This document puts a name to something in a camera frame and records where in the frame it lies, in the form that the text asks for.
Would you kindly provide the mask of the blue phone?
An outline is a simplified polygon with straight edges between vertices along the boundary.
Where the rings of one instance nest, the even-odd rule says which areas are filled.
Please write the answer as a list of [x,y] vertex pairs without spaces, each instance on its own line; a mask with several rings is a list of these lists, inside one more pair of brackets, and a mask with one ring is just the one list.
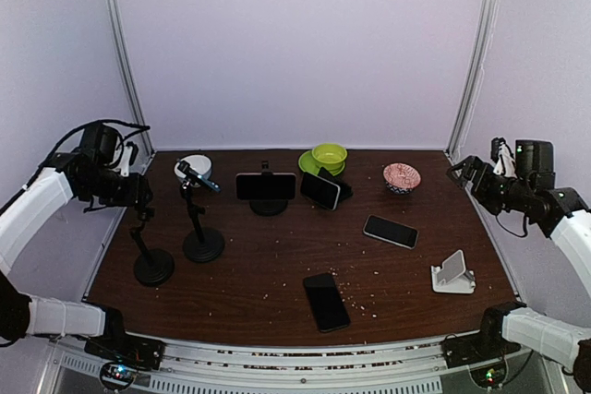
[[184,175],[184,178],[182,179],[182,184],[184,186],[191,187],[194,184],[199,184],[200,186],[205,186],[216,193],[221,192],[221,188],[218,184],[205,178],[202,174],[192,169],[187,161],[179,161],[178,169],[180,173]]

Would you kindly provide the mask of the tall black phone stand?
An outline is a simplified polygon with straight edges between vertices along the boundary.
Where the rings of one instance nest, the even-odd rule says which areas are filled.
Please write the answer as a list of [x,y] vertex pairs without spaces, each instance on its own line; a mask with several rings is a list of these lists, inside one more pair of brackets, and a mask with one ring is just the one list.
[[219,230],[201,225],[199,216],[204,215],[206,209],[193,202],[193,187],[185,190],[179,187],[179,192],[186,202],[187,214],[193,225],[193,231],[183,242],[184,255],[195,263],[211,262],[222,254],[225,247],[224,237]]

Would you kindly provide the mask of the silver phone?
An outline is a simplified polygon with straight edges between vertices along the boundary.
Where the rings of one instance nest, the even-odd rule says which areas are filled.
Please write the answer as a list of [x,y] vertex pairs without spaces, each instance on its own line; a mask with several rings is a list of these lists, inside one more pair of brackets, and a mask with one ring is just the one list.
[[373,239],[406,249],[414,249],[418,239],[417,229],[375,215],[368,216],[362,233]]

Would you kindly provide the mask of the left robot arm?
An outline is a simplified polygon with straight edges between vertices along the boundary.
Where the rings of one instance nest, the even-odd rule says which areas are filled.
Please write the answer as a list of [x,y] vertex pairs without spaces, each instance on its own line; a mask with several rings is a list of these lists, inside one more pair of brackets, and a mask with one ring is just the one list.
[[154,214],[147,178],[132,173],[138,148],[118,131],[117,119],[99,119],[70,130],[35,173],[1,208],[1,337],[10,347],[27,336],[82,336],[114,361],[133,351],[122,313],[94,304],[67,303],[20,292],[9,280],[30,240],[71,200],[102,208],[132,208],[140,222]]

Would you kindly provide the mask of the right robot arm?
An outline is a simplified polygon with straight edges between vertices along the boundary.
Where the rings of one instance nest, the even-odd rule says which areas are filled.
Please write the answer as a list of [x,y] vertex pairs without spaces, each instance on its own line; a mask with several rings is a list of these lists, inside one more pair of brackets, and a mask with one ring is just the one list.
[[[555,186],[554,148],[543,140],[518,139],[510,149],[491,141],[490,161],[468,156],[447,176],[489,214],[516,211],[523,225],[536,225],[569,260],[584,287],[590,286],[590,208],[571,187]],[[449,366],[498,358],[522,346],[560,364],[583,392],[590,390],[590,330],[539,314],[521,302],[485,310],[480,329],[447,340]]]

